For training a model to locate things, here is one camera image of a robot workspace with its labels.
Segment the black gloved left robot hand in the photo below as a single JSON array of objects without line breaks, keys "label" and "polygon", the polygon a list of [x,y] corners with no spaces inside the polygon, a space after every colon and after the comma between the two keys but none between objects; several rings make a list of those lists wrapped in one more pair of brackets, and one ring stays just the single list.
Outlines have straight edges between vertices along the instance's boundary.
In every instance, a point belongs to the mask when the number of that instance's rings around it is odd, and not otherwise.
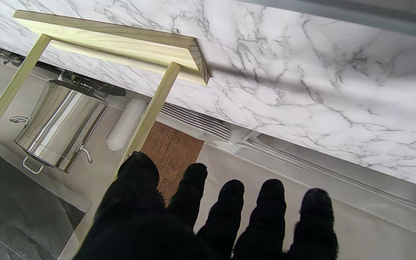
[{"label": "black gloved left robot hand", "polygon": [[201,163],[188,166],[168,206],[157,189],[155,163],[134,152],[120,166],[95,213],[75,260],[336,260],[334,211],[327,191],[309,189],[287,252],[285,190],[268,179],[259,191],[246,230],[237,237],[244,184],[224,184],[206,223],[194,232],[207,178]]}]

